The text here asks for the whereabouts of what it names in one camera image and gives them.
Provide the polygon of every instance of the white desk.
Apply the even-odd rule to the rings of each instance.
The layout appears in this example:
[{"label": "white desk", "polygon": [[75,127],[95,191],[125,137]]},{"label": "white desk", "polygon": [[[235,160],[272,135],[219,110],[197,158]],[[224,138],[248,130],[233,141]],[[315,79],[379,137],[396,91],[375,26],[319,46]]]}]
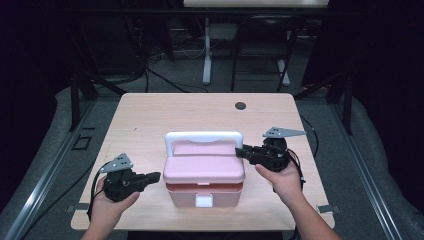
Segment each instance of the white desk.
[{"label": "white desk", "polygon": [[[184,7],[190,8],[326,8],[329,0],[184,0]],[[211,83],[212,54],[210,49],[210,24],[205,20],[205,65],[203,84]],[[278,62],[280,71],[284,62]],[[288,75],[284,76],[283,85],[290,85]]]},{"label": "white desk", "polygon": [[[235,104],[244,102],[246,109]],[[106,162],[125,152],[136,173],[162,172],[166,160],[165,134],[171,131],[238,131],[244,143],[262,145],[262,134],[272,126],[303,130],[288,94],[165,93],[125,94],[106,134],[80,202],[90,201],[95,173]],[[312,206],[327,205],[327,197],[306,136],[287,138],[299,156],[306,183],[304,194]],[[244,161],[246,179],[236,207],[175,207],[161,180],[149,185],[137,202],[122,215],[115,229],[150,231],[282,231],[294,220],[271,184]],[[331,214],[323,219],[334,227]],[[74,229],[88,227],[86,211],[77,210]]]}]

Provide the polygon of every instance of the pink storage box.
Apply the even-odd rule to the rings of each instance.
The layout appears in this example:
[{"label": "pink storage box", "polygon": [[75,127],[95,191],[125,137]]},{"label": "pink storage box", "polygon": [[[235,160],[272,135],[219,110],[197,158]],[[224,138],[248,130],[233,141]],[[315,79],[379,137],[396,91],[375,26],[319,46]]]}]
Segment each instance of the pink storage box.
[{"label": "pink storage box", "polygon": [[237,206],[245,179],[238,132],[171,132],[163,179],[177,207]]}]

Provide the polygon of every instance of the white latch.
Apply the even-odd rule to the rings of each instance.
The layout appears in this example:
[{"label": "white latch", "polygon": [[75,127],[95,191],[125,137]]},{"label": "white latch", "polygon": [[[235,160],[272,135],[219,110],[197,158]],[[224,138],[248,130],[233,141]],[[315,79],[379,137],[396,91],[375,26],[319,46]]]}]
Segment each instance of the white latch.
[{"label": "white latch", "polygon": [[213,195],[196,194],[196,207],[213,207]]}]

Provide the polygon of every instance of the hand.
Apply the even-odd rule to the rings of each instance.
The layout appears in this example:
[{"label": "hand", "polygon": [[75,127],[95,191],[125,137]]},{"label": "hand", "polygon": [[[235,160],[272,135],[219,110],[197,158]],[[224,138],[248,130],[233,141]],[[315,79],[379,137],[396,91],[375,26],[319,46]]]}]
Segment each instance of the hand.
[{"label": "hand", "polygon": [[257,164],[255,168],[262,177],[272,183],[275,192],[288,207],[304,199],[300,186],[300,176],[292,161],[281,172],[272,172],[260,164]]},{"label": "hand", "polygon": [[110,200],[101,191],[105,178],[101,178],[97,183],[96,194],[100,193],[93,200],[91,222],[83,239],[106,239],[118,224],[122,213],[133,205],[140,196],[140,192],[134,192],[120,202]]}]

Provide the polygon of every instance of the person's right hand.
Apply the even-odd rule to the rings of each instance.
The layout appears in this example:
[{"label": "person's right hand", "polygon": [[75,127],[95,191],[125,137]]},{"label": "person's right hand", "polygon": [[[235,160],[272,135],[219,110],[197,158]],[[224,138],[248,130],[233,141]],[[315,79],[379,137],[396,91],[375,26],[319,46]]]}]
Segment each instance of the person's right hand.
[{"label": "person's right hand", "polygon": [[257,164],[255,168],[262,177],[272,183],[275,192],[288,207],[300,199],[304,199],[300,176],[292,161],[281,172],[272,172],[260,164]]}]

